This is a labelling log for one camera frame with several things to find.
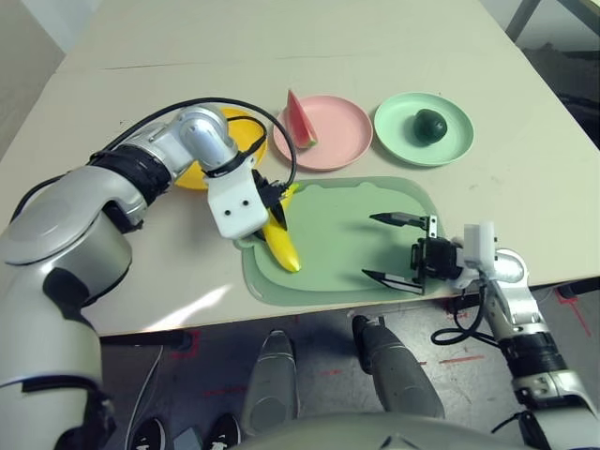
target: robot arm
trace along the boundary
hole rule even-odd
[[[455,289],[465,289],[473,282],[484,288],[480,308],[513,375],[517,401],[527,408],[519,416],[524,442],[540,449],[597,448],[597,411],[550,334],[529,290],[525,262],[513,250],[496,249],[493,224],[465,225],[464,242],[459,244],[437,236],[435,216],[382,213],[372,218],[419,227],[426,237],[412,247],[414,279],[365,271],[370,277],[407,292],[422,293],[426,278],[446,280]]]
[[[268,219],[251,154],[227,119],[189,106],[169,124],[142,127],[67,173],[0,235],[0,436],[10,449],[93,449],[113,430],[101,392],[100,346],[81,314],[131,264],[123,233],[192,164],[208,179],[208,201],[224,237]],[[283,188],[269,185],[272,191]]]

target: watermelon slice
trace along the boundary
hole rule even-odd
[[[285,120],[288,131],[292,135],[293,144],[301,149],[307,149],[317,143],[317,133],[312,127],[307,114],[304,112],[300,100],[292,90],[288,91],[288,107]]]

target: green cutting board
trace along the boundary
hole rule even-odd
[[[256,237],[236,242],[247,287],[256,298],[280,306],[415,298],[384,287],[361,269],[414,276],[411,246],[425,232],[386,225],[369,216],[394,211],[437,214],[421,187],[396,177],[310,180],[300,185],[286,212],[300,272],[291,274],[281,268]],[[442,227],[438,233],[443,235]],[[430,281],[427,288],[436,286]]]

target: shoe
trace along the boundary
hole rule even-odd
[[[223,414],[215,421],[204,443],[208,450],[225,450],[242,441],[242,433],[232,414]]]
[[[360,368],[367,375],[371,375],[371,361],[368,359],[365,342],[363,341],[363,330],[367,326],[368,319],[365,316],[354,316],[352,319],[352,335],[354,336],[354,346],[358,353],[358,362]]]
[[[156,418],[144,420],[136,429],[129,450],[165,450],[165,427]]]

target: table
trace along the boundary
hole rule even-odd
[[[302,38],[289,36],[293,22]],[[457,163],[414,168],[375,140],[353,165],[299,178],[409,178],[428,192],[449,236],[494,220],[500,244],[528,263],[532,285],[600,273],[598,151],[476,0],[105,0],[0,163],[0,221],[36,182],[83,164],[166,104],[219,95],[277,113],[288,87],[343,96],[369,113],[404,91],[452,99],[475,128],[472,151]],[[261,169],[284,179],[288,166],[270,154]],[[159,198],[128,239],[129,274],[84,311],[101,335],[348,306],[255,299],[238,250],[220,238],[198,192]]]

